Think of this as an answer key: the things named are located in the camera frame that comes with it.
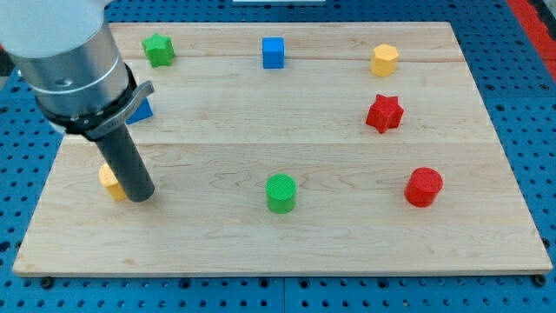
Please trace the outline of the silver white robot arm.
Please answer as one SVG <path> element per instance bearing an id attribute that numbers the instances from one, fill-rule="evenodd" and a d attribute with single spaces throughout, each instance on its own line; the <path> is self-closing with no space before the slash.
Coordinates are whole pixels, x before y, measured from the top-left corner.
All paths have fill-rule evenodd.
<path id="1" fill-rule="evenodd" d="M 104 15 L 104 0 L 3 0 L 1 45 L 61 131 L 101 151 L 128 199 L 155 185 L 125 125 L 154 91 L 136 83 Z"/>

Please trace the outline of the black clamp ring with lever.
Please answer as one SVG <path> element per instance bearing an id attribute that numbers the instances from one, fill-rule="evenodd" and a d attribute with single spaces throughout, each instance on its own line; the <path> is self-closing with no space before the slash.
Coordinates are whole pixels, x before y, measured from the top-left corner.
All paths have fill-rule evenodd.
<path id="1" fill-rule="evenodd" d="M 65 113 L 58 114 L 51 109 L 47 109 L 43 100 L 38 97 L 36 98 L 37 105 L 54 126 L 62 129 L 61 132 L 82 135 L 89 141 L 97 141 L 119 125 L 126 123 L 126 120 L 134 114 L 142 100 L 154 92 L 154 87 L 150 81 L 137 85 L 130 67 L 127 64 L 124 65 L 128 74 L 129 85 L 119 98 L 103 109 L 96 110 L 88 115 L 69 116 Z"/>

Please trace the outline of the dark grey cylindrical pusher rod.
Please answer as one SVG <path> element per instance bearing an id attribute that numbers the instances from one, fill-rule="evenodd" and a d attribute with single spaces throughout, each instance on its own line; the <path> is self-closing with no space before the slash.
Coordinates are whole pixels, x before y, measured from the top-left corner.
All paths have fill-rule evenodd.
<path id="1" fill-rule="evenodd" d="M 151 198 L 155 185 L 123 123 L 96 141 L 127 198 L 136 203 Z"/>

